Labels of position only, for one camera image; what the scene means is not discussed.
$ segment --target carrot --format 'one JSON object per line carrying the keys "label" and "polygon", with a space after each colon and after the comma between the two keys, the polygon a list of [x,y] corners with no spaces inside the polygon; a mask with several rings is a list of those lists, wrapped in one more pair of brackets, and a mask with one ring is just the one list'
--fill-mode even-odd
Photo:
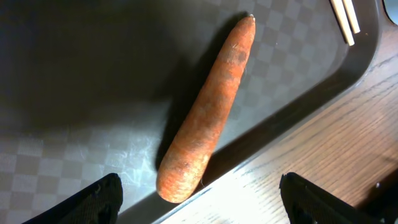
{"label": "carrot", "polygon": [[197,187],[224,128],[249,58],[256,25],[241,19],[221,48],[204,86],[159,167],[158,194],[180,203]]}

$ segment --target chopsticks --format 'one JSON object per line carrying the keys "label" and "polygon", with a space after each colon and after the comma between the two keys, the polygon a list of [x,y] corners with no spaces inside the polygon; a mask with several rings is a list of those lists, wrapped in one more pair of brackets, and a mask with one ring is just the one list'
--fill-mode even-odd
{"label": "chopsticks", "polygon": [[343,35],[347,41],[347,44],[350,46],[354,45],[355,44],[354,37],[353,34],[351,33],[348,19],[351,23],[354,34],[358,33],[360,29],[352,0],[330,0],[330,1],[331,5],[333,6],[333,9],[335,10],[338,22],[340,24],[341,30],[343,31]]}

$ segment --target checkered pattern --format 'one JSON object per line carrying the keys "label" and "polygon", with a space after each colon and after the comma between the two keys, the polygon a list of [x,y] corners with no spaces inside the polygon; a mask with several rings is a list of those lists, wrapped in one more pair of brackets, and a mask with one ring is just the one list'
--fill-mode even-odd
{"label": "checkered pattern", "polygon": [[[165,24],[193,63],[235,13],[247,11],[256,18],[251,56],[218,148],[327,77],[337,66],[335,59],[343,57],[338,52],[346,49],[329,0],[164,2],[175,9],[161,10]],[[152,128],[69,126],[0,138],[0,223],[26,221],[110,172],[123,183],[121,211],[154,192],[154,161],[168,105],[155,112],[149,105],[140,108],[156,114]]]}

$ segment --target wood grain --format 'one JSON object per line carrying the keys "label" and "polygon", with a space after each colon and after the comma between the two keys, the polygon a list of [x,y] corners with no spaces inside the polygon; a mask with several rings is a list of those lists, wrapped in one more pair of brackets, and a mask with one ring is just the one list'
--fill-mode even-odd
{"label": "wood grain", "polygon": [[293,171],[358,205],[398,169],[398,27],[358,86],[164,223],[288,223],[278,189]]}

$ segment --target dark gray tray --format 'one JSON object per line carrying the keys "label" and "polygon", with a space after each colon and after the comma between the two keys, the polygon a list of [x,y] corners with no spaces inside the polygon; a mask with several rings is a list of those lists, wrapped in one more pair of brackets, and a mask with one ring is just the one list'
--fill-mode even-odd
{"label": "dark gray tray", "polygon": [[156,168],[239,18],[254,14],[256,39],[204,186],[361,78],[379,9],[354,6],[361,32],[348,48],[328,0],[0,4],[0,223],[110,172],[123,182],[119,223],[167,218],[189,201],[163,201]]}

